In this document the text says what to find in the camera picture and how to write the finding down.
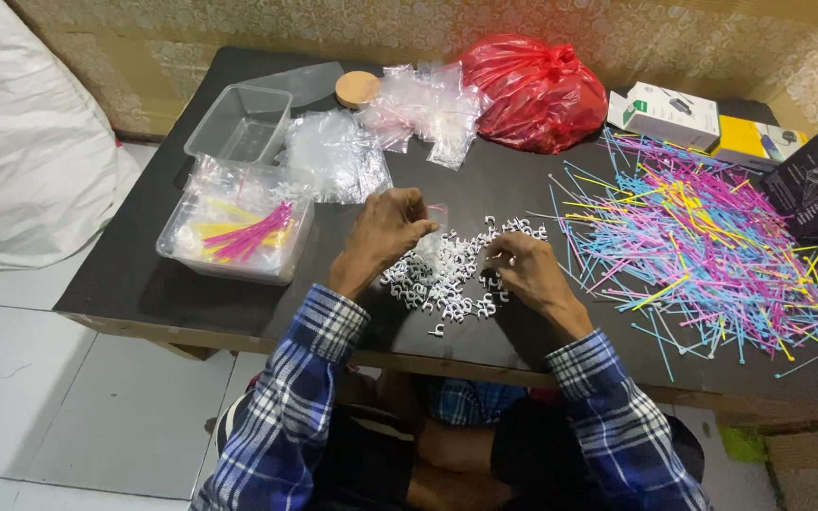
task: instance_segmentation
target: white box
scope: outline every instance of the white box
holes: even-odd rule
[[[611,92],[608,123],[620,129],[706,151],[718,141],[718,104],[643,82],[627,97]]]

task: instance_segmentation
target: wall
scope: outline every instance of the wall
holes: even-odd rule
[[[807,0],[7,0],[116,129],[167,133],[226,45],[382,64],[478,37],[571,42],[608,87],[635,80],[768,103],[818,131],[818,3]]]

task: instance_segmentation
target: plaid shirt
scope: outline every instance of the plaid shirt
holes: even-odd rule
[[[345,297],[312,287],[192,510],[304,507],[327,440],[335,374],[368,320]],[[574,403],[570,415],[585,459],[613,507],[709,508],[674,453],[662,413],[627,376],[600,330],[547,361]]]

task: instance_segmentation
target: clear plastic container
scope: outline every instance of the clear plastic container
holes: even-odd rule
[[[292,101],[286,91],[226,87],[188,137],[185,152],[269,165],[283,144]]]
[[[156,252],[201,274],[289,284],[314,218],[312,187],[310,172],[199,155],[185,193],[156,240]],[[205,241],[253,227],[283,203],[291,206],[285,226],[263,238],[253,252],[218,257],[216,250],[224,246]]]

